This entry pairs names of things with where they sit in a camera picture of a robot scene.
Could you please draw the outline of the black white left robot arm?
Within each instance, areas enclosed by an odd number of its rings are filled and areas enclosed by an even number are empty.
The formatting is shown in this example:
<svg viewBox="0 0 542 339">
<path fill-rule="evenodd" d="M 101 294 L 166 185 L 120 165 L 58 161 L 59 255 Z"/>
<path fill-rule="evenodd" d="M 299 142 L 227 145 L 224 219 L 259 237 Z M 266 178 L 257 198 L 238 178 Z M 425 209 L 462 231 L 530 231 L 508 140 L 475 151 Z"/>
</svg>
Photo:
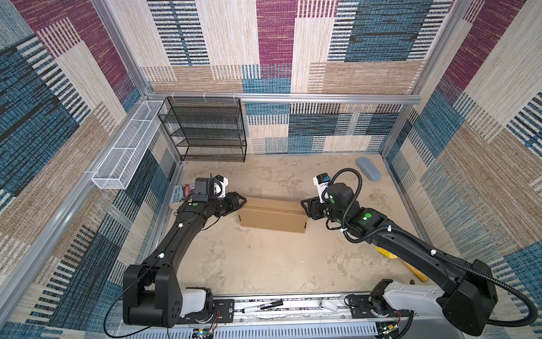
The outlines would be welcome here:
<svg viewBox="0 0 542 339">
<path fill-rule="evenodd" d="M 247 199 L 227 192 L 227 179 L 198 178 L 192 195 L 176 211 L 176 219 L 157 248 L 141 264 L 124 273 L 123 322 L 132 326 L 172 328 L 179 319 L 209 321 L 216 315 L 209 288 L 182 289 L 177 270 L 192 241 L 211 217 L 238 211 Z"/>
</svg>

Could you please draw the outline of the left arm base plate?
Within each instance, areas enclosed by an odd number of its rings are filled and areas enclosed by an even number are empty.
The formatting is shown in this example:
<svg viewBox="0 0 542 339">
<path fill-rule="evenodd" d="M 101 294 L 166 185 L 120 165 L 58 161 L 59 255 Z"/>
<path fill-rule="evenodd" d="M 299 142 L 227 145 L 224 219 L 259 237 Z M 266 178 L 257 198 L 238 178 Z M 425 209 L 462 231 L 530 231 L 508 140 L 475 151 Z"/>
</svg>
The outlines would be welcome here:
<svg viewBox="0 0 542 339">
<path fill-rule="evenodd" d="M 211 324 L 216 319 L 218 319 L 218 323 L 232 323 L 234 310 L 234 299 L 214 299 L 211 306 L 206 306 L 203 311 L 180 317 L 177 325 Z"/>
</svg>

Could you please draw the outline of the brown cardboard box sheet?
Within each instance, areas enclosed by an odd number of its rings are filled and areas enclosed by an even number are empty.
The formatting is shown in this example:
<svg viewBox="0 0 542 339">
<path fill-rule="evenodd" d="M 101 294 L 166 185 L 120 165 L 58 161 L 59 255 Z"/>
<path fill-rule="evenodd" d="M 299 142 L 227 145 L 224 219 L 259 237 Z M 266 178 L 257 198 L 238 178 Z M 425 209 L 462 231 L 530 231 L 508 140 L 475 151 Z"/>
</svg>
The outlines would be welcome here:
<svg viewBox="0 0 542 339">
<path fill-rule="evenodd" d="M 299 202 L 250 197 L 238 210 L 243 227 L 305 233 L 309 220 Z"/>
</svg>

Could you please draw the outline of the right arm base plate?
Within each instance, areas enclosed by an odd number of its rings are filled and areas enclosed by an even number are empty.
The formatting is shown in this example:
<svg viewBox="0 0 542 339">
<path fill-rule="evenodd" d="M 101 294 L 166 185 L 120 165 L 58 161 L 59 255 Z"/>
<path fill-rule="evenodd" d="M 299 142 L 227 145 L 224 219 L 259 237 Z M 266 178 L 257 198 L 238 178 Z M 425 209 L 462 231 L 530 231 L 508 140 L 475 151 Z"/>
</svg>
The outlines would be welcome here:
<svg viewBox="0 0 542 339">
<path fill-rule="evenodd" d="M 349 294 L 344 297 L 344 303 L 351 312 L 353 319 L 369 318 L 398 318 L 408 317 L 409 310 L 393 309 L 383 297 L 371 297 L 371 295 Z"/>
</svg>

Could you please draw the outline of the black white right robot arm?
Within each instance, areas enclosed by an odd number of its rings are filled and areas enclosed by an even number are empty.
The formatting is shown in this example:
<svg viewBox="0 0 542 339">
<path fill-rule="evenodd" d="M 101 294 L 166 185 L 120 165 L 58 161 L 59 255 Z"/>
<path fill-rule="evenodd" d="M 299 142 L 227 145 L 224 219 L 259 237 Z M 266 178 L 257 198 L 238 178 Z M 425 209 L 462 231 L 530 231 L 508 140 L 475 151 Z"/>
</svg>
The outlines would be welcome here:
<svg viewBox="0 0 542 339">
<path fill-rule="evenodd" d="M 368 298 L 377 316 L 408 310 L 444 317 L 470 336 L 480 336 L 491 322 L 497 304 L 496 283 L 488 265 L 470 263 L 435 249 L 396 225 L 389 217 L 359 205 L 353 190 L 343 183 L 321 189 L 319 197 L 301 201 L 307 216 L 338 223 L 349 242 L 366 242 L 389 251 L 437 285 L 436 292 L 383 279 Z"/>
</svg>

